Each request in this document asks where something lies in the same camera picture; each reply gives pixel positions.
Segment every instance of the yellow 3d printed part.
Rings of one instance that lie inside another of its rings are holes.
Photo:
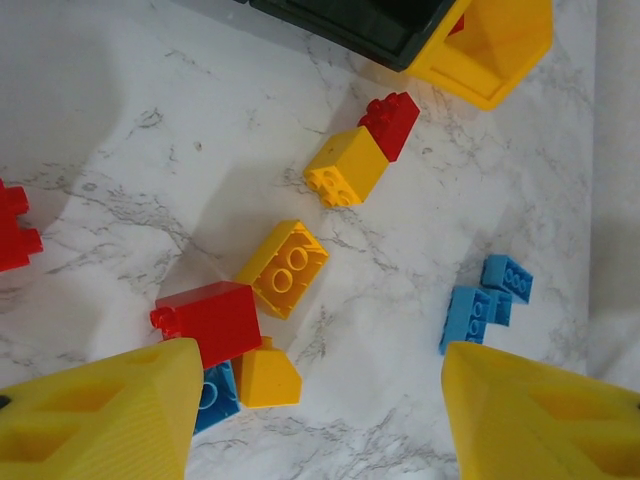
[[[0,390],[0,479],[183,479],[202,384],[185,338]]]
[[[273,348],[271,338],[262,346],[231,360],[238,397],[247,408],[283,407],[300,403],[302,378],[287,354]]]
[[[286,320],[329,258],[298,220],[280,222],[235,281],[251,285],[260,308]]]
[[[367,127],[332,136],[304,170],[326,208],[363,203],[389,166]]]
[[[640,478],[640,394],[473,343],[442,389],[461,480]]]
[[[447,36],[463,13],[464,30]],[[552,42],[552,0],[457,0],[406,72],[489,110]]]

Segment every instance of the marble surface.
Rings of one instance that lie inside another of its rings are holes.
[[[302,403],[195,437],[187,478],[456,478],[437,344],[488,253],[535,290],[486,344],[584,369],[596,1],[555,3],[553,51],[482,113],[231,1],[3,2],[0,177],[46,251],[0,276],[0,384],[158,341],[158,296],[299,218],[330,262],[289,322],[260,320]],[[422,113],[400,160],[324,210],[304,166],[403,89]]]

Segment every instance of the duplo block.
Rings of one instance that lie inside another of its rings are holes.
[[[358,126],[366,127],[387,160],[395,162],[419,115],[420,109],[407,92],[391,93],[369,103]]]
[[[29,255],[43,250],[38,231],[18,225],[16,217],[28,211],[24,188],[5,188],[0,180],[0,272],[29,265]]]
[[[3,480],[182,480],[202,390],[192,339],[0,390]]]
[[[508,255],[489,255],[484,261],[482,286],[508,292],[517,303],[529,303],[533,275]]]
[[[451,342],[482,343],[487,329],[491,298],[473,287],[454,287],[440,339],[440,354]]]
[[[442,392],[462,480],[640,478],[639,393],[469,343]]]
[[[511,323],[513,296],[508,292],[494,290],[493,288],[483,288],[481,290],[491,298],[487,323],[508,327],[509,323]]]
[[[165,339],[198,342],[205,369],[260,346],[260,327],[251,287],[218,282],[156,300],[151,324]]]
[[[328,259],[302,222],[286,220],[276,225],[235,281],[251,285],[266,314],[286,320]]]
[[[389,166],[366,127],[332,136],[304,170],[325,208],[363,203]]]
[[[223,362],[205,370],[194,435],[239,411],[240,404],[231,362]]]
[[[287,354],[262,337],[262,346],[234,358],[233,373],[240,401],[247,408],[297,405],[302,394],[302,377]]]

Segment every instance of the blue duplo block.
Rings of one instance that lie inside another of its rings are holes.
[[[454,287],[440,340],[444,355],[451,342],[482,343],[487,329],[491,297],[474,287]]]
[[[529,303],[533,275],[508,255],[489,255],[482,270],[483,287],[494,288],[513,295],[517,303]]]
[[[220,423],[240,411],[231,362],[204,371],[204,384],[193,434]]]
[[[511,322],[513,296],[510,293],[492,288],[483,288],[482,291],[491,298],[487,323],[495,323],[508,327]]]

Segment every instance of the red lego brick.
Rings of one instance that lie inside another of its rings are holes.
[[[458,20],[458,23],[454,25],[453,29],[449,32],[449,36],[461,32],[462,30],[464,30],[464,15],[461,16],[460,20]]]
[[[29,265],[29,255],[43,249],[37,230],[18,225],[16,217],[28,211],[24,188],[5,188],[0,180],[0,272]]]
[[[420,115],[420,109],[407,92],[392,93],[384,100],[373,100],[358,126],[365,126],[390,162],[395,162]]]
[[[262,345],[253,290],[239,283],[218,282],[156,300],[151,325],[165,340],[194,338],[205,370]]]

